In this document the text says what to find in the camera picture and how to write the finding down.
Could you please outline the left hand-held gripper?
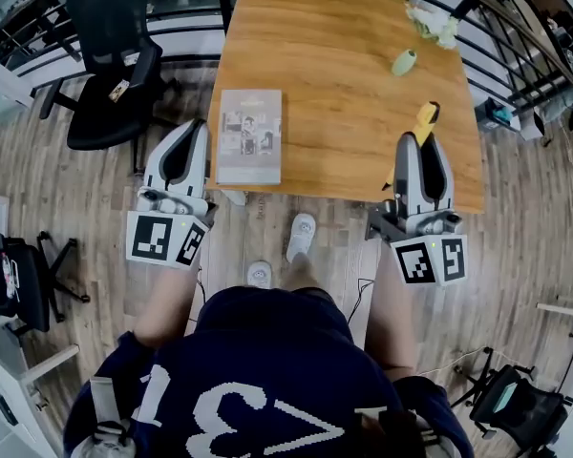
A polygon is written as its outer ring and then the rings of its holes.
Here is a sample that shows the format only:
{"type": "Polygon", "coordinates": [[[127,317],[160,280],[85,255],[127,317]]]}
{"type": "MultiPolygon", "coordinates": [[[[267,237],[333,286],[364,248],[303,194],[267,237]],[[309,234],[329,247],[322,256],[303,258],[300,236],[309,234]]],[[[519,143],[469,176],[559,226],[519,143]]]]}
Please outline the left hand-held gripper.
{"type": "Polygon", "coordinates": [[[138,189],[137,206],[127,215],[127,260],[193,267],[217,210],[204,197],[207,136],[205,121],[192,119],[171,131],[149,155],[147,186],[138,189]]]}

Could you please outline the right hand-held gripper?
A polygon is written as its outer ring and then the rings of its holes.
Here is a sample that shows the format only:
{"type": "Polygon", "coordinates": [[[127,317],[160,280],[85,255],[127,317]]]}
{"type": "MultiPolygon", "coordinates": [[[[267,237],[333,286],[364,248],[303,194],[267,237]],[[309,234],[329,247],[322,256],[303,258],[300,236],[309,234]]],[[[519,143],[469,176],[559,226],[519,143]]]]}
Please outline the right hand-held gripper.
{"type": "Polygon", "coordinates": [[[434,136],[426,138],[420,152],[413,133],[400,137],[393,191],[400,203],[401,216],[393,200],[373,205],[368,213],[365,238],[380,238],[389,245],[406,285],[447,286],[464,281],[468,275],[468,240],[461,232],[462,217],[451,210],[455,191],[453,172],[434,136]],[[426,198],[438,211],[421,213],[423,187],[426,198]]]}

